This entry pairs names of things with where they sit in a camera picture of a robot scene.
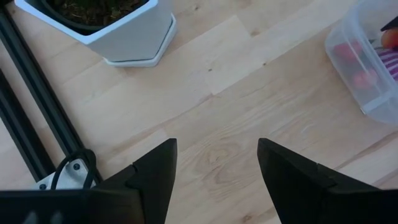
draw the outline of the hexagonal plant pot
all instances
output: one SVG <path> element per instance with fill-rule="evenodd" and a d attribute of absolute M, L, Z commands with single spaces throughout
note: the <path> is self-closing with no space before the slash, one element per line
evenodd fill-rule
<path fill-rule="evenodd" d="M 157 65 L 176 32 L 169 0 L 148 0 L 120 20 L 83 35 L 50 17 L 40 0 L 15 0 L 16 5 L 102 55 L 116 67 Z"/>

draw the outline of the wood grain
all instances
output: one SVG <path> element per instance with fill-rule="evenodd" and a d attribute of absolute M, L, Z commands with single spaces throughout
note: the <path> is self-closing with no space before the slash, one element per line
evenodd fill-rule
<path fill-rule="evenodd" d="M 280 221 L 257 163 L 259 138 L 380 188 L 398 187 L 397 128 L 361 113 L 323 46 L 353 3 L 174 0 L 178 34 L 154 68 L 107 66 L 8 6 L 105 178 L 177 138 L 167 223 L 273 224 Z M 59 163 L 63 154 L 2 45 L 0 67 Z M 5 160 L 21 161 L 1 133 L 0 152 L 12 154 Z M 29 186 L 26 173 L 0 172 L 1 188 Z"/>

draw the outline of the strawberry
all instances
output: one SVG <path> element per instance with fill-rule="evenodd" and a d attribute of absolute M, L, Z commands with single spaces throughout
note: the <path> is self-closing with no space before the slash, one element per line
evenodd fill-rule
<path fill-rule="evenodd" d="M 371 88 L 377 83 L 377 73 L 373 69 L 369 69 L 369 74 L 365 71 L 358 72 L 353 77 L 353 83 L 356 88 L 361 90 Z"/>
<path fill-rule="evenodd" d="M 362 46 L 357 40 L 352 41 L 351 46 L 357 55 L 361 55 Z M 354 62 L 355 60 L 357 60 L 354 51 L 351 49 L 348 43 L 338 44 L 334 48 L 335 54 L 337 54 L 342 59 L 348 60 L 350 62 Z"/>

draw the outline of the plastic container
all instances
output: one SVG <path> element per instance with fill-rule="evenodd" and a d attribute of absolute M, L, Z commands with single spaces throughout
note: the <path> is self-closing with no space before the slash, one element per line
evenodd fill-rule
<path fill-rule="evenodd" d="M 371 41 L 398 16 L 398 0 L 363 0 L 330 33 L 326 52 L 362 112 L 398 125 L 398 84 Z"/>

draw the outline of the soil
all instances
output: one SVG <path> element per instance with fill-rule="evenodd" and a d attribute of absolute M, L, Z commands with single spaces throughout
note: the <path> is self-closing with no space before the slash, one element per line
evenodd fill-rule
<path fill-rule="evenodd" d="M 76 0 L 48 0 L 48 3 L 70 21 L 88 26 L 108 26 L 135 11 L 146 0 L 118 0 L 113 7 L 82 7 Z"/>

